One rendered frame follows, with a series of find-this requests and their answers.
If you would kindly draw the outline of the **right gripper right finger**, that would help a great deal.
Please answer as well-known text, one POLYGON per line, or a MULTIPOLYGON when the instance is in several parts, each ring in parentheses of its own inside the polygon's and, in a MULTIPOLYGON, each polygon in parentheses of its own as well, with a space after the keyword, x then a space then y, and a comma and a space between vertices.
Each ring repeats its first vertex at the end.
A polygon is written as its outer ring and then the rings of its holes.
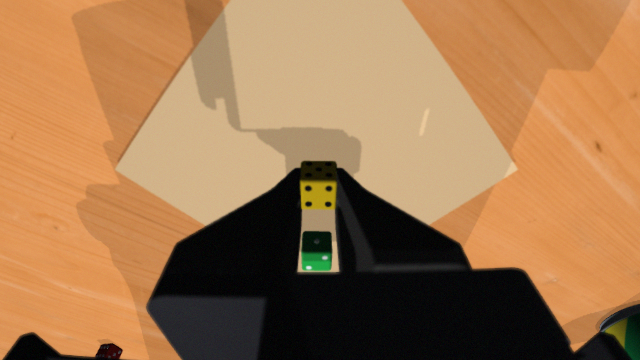
POLYGON ((472 269, 459 242, 366 190, 343 168, 336 175, 339 272, 472 269))

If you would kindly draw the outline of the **green die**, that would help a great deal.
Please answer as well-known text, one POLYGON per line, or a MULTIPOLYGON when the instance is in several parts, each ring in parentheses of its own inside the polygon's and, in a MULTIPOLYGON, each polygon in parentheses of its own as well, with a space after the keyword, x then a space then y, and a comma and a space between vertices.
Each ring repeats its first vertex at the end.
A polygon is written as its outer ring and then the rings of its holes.
POLYGON ((332 266, 331 232, 304 231, 301 256, 304 271, 330 271, 332 266))

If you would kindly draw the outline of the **beige flat mat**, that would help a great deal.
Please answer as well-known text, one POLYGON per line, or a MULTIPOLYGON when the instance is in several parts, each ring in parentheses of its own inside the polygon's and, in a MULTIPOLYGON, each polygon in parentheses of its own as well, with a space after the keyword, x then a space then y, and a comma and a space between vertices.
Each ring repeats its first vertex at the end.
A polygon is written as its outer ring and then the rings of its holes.
POLYGON ((402 0, 230 0, 115 170, 207 226, 302 161, 427 225, 518 170, 402 0))

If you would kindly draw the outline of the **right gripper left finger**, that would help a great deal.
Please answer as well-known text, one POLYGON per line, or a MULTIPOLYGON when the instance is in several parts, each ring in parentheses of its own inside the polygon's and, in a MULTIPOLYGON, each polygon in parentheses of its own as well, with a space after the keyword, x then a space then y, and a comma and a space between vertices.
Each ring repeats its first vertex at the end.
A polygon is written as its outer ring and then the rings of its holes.
POLYGON ((269 191, 177 242, 162 273, 176 267, 298 272, 300 178, 301 168, 294 168, 269 191))

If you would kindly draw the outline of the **green soda can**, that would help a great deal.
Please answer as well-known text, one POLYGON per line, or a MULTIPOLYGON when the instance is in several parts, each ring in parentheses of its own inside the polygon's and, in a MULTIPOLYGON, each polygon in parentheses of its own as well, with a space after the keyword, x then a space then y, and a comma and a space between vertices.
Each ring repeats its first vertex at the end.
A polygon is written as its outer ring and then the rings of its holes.
POLYGON ((640 304, 610 315, 599 328, 613 334, 632 360, 640 360, 640 304))

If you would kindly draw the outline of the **red die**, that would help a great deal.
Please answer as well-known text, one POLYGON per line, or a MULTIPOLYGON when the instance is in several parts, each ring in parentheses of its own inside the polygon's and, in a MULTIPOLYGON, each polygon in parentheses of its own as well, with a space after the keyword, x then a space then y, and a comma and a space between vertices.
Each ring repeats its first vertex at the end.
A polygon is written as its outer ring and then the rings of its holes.
POLYGON ((113 343, 102 344, 95 357, 119 359, 123 350, 113 343))

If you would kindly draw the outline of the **yellow die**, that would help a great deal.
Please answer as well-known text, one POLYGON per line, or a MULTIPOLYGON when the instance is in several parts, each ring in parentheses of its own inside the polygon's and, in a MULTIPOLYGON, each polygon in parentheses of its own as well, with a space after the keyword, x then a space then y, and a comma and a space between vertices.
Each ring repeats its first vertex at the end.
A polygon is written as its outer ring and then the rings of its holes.
POLYGON ((302 161, 300 168, 301 208, 336 209, 337 163, 302 161))

